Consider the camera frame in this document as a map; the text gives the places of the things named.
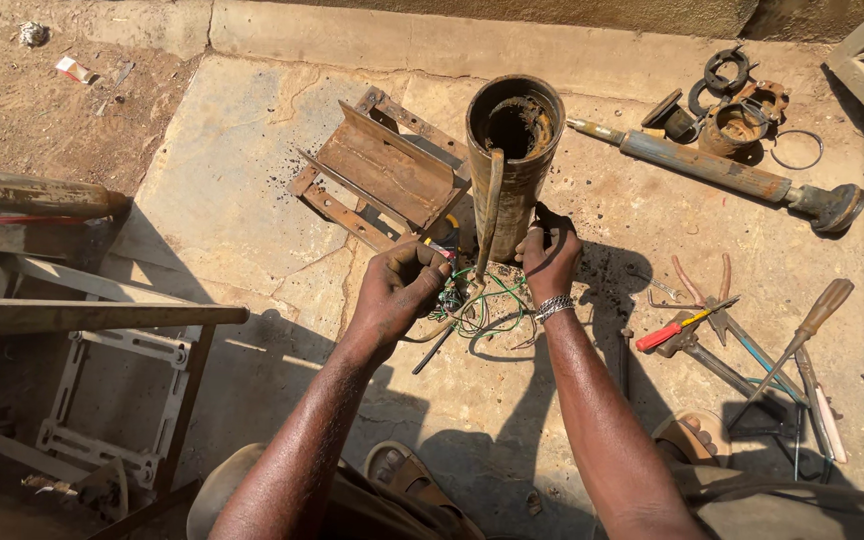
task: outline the hand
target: hand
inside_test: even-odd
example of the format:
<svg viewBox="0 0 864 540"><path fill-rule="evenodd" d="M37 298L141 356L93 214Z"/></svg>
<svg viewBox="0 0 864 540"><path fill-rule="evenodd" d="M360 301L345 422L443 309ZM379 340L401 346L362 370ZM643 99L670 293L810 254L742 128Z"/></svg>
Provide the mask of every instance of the hand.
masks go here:
<svg viewBox="0 0 864 540"><path fill-rule="evenodd" d="M535 221L525 239L515 246L515 252L536 308L554 296L571 293L575 270L582 259L582 240L570 218L537 202Z"/></svg>
<svg viewBox="0 0 864 540"><path fill-rule="evenodd" d="M437 293L451 275L446 258L422 242L377 254L362 277L345 335L364 338L376 349L395 344L420 315L435 307Z"/></svg>

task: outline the wall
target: wall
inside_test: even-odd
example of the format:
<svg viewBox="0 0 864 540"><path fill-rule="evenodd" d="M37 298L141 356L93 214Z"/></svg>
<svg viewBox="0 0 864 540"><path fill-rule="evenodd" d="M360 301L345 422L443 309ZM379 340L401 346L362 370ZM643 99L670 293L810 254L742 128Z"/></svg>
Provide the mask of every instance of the wall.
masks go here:
<svg viewBox="0 0 864 540"><path fill-rule="evenodd" d="M864 0L285 0L282 3L792 42L839 42L864 20Z"/></svg>

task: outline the silver bracelet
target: silver bracelet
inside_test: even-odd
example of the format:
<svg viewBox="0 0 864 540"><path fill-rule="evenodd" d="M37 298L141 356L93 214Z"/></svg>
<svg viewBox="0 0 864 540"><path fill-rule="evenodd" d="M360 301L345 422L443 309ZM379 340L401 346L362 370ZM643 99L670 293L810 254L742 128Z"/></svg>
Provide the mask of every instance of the silver bracelet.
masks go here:
<svg viewBox="0 0 864 540"><path fill-rule="evenodd" d="M536 310L535 317L539 323L545 325L546 320L552 316L552 313L561 312L562 310L575 310L575 303L572 302L568 294L559 294L543 301L542 305Z"/></svg>

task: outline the rubber gasket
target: rubber gasket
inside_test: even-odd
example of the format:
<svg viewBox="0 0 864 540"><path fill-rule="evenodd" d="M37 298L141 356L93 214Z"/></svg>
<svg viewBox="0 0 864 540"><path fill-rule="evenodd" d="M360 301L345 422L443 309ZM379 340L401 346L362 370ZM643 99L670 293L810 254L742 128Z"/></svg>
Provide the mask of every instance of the rubber gasket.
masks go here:
<svg viewBox="0 0 864 540"><path fill-rule="evenodd" d="M708 85L706 84L706 80L699 79L692 84L692 88L688 91L688 109L692 112L692 115L695 115L696 117L706 117L709 114L709 109L711 109L710 106L702 106L699 104L699 94L707 88Z"/></svg>
<svg viewBox="0 0 864 540"><path fill-rule="evenodd" d="M776 157L776 147L779 146L779 138L785 134L806 134L810 136L812 139L819 143L819 156L816 157L815 160L812 161L810 164L804 167L793 167L792 165L784 163L781 159ZM802 171L815 166L819 163L819 160L822 160L822 154L826 151L826 145L822 142L822 137L819 136L818 133L814 133L806 129L786 129L785 131L778 132L775 134L773 142L774 146L769 149L769 154L772 155L772 159L775 160L775 162L780 166L783 166L786 169L792 169L793 171Z"/></svg>

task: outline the spanner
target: spanner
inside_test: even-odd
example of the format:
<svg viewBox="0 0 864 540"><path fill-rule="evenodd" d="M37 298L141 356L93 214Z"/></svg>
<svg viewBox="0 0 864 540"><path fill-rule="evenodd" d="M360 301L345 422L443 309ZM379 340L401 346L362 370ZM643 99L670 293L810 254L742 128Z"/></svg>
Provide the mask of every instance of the spanner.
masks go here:
<svg viewBox="0 0 864 540"><path fill-rule="evenodd" d="M676 297L678 297L678 296L680 296L680 295L681 295L681 296L686 296L686 293L682 292L681 290L676 290L676 289L674 289L674 288L672 288L672 287L666 285L665 283L659 281L658 279L654 278L653 276L646 276L646 275L642 272L642 270L640 270L638 267L636 267L635 264L631 264L631 263L626 264L626 265L625 265L625 271L626 271L626 273L628 273L630 276L639 276L640 278L642 278L642 279L645 280L646 282L649 282L650 284L656 286L657 288L662 289L663 291L665 291L666 293L668 293L669 296L672 297L672 301L673 301L673 302L675 302L675 301L676 301Z"/></svg>

